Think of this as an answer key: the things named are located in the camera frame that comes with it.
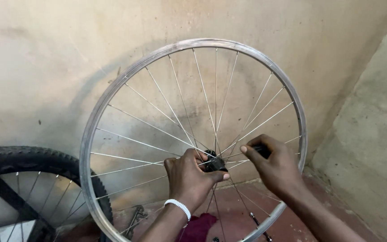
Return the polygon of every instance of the hand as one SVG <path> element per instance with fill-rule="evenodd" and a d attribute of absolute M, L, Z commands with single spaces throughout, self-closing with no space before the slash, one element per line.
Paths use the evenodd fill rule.
<path fill-rule="evenodd" d="M 251 147 L 259 144 L 271 151 L 268 160 Z M 255 165 L 265 186 L 279 198 L 304 189 L 294 153 L 282 142 L 262 134 L 241 146 L 240 150 Z"/>
<path fill-rule="evenodd" d="M 229 173 L 214 171 L 205 173 L 198 166 L 207 161 L 207 155 L 201 151 L 187 149 L 180 159 L 168 158 L 164 161 L 169 180 L 169 198 L 183 203 L 193 214 L 206 200 L 212 186 L 228 180 Z"/>

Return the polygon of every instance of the black tire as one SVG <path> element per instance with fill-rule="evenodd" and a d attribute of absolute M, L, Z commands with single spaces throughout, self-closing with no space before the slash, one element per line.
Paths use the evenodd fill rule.
<path fill-rule="evenodd" d="M 60 151 L 30 146 L 0 146 L 0 175 L 24 171 L 41 171 L 53 173 L 72 180 L 80 185 L 79 160 Z M 107 195 L 99 177 L 92 178 L 92 185 L 97 197 Z M 113 223 L 110 199 L 99 200 L 99 205 L 107 219 Z M 101 233 L 100 241 L 105 239 Z"/>

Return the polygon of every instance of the fingernail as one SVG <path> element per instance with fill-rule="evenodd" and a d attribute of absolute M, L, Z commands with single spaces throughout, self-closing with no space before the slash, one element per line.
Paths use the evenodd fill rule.
<path fill-rule="evenodd" d="M 246 146 L 240 146 L 240 150 L 241 150 L 241 152 L 246 153 L 247 152 L 247 147 Z"/>

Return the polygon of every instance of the black hub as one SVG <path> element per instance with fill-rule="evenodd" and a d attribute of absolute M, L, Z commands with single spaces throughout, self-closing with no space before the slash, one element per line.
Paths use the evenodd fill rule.
<path fill-rule="evenodd" d="M 225 162 L 216 155 L 216 152 L 208 149 L 205 151 L 205 153 L 208 157 L 207 163 L 204 164 L 204 166 L 206 166 L 205 172 L 212 172 L 212 171 L 228 172 L 228 169 L 225 167 Z"/>

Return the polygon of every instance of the bracelet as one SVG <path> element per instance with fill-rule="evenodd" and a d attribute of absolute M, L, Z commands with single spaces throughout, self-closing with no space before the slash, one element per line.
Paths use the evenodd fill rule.
<path fill-rule="evenodd" d="M 181 208 L 183 210 L 183 212 L 185 212 L 185 214 L 186 214 L 187 221 L 189 222 L 191 220 L 191 212 L 183 203 L 181 203 L 175 199 L 169 199 L 164 203 L 164 206 L 167 205 L 167 203 L 172 203 L 172 204 L 176 205 L 177 207 Z"/>

